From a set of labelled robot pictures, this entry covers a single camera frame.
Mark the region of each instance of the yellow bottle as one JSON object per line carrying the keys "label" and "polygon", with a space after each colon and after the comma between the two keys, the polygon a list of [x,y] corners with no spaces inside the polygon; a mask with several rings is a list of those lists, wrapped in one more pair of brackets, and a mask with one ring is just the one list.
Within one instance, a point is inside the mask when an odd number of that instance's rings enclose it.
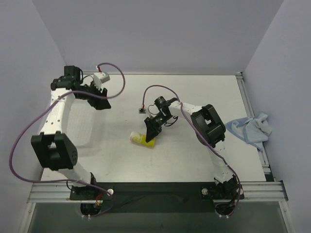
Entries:
{"label": "yellow bottle", "polygon": [[147,146],[147,147],[154,147],[156,139],[152,139],[150,142],[146,142],[146,135],[137,133],[137,132],[131,132],[130,140],[132,142]]}

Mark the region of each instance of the cable connector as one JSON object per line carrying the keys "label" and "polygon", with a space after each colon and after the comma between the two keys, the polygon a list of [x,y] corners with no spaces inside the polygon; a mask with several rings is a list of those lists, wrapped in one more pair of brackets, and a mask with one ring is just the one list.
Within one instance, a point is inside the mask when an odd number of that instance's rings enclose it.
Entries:
{"label": "cable connector", "polygon": [[141,108],[138,109],[139,114],[146,114],[147,109],[145,109],[145,105],[142,105]]}
{"label": "cable connector", "polygon": [[110,76],[107,72],[96,72],[93,74],[94,82],[96,85],[102,85],[103,83],[107,82],[110,80]]}

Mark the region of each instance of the light blue towel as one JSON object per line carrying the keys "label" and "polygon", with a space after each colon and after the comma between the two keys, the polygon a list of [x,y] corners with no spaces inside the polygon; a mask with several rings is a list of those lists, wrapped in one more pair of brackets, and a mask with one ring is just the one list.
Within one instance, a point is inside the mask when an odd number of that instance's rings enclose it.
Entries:
{"label": "light blue towel", "polygon": [[262,143],[268,141],[268,136],[272,131],[267,117],[268,115],[264,112],[259,112],[255,117],[232,120],[226,123],[225,127],[239,139],[262,151]]}

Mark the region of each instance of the glass panel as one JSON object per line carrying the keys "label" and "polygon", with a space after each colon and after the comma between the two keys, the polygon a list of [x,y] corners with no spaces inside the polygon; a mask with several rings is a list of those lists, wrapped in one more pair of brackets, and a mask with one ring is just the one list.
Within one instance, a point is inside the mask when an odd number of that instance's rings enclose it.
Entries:
{"label": "glass panel", "polygon": [[242,202],[229,219],[219,218],[215,213],[174,213],[107,214],[88,221],[77,214],[78,208],[79,204],[38,203],[29,232],[287,232],[278,202]]}

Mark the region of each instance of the lavender wall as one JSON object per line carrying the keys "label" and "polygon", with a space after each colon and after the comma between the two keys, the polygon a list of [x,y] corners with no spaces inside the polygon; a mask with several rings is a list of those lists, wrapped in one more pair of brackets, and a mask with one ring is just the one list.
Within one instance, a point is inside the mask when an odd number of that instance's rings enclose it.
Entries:
{"label": "lavender wall", "polygon": [[[48,104],[50,82],[64,61],[30,0],[0,1],[0,232],[17,232],[31,189],[8,166],[14,139]],[[14,167],[38,179],[40,166],[30,145],[30,133],[17,148]]]}
{"label": "lavender wall", "polygon": [[255,111],[269,114],[268,158],[302,233],[311,228],[310,9],[309,0],[285,0],[245,71]]}
{"label": "lavender wall", "polygon": [[244,71],[283,0],[33,0],[68,64]]}

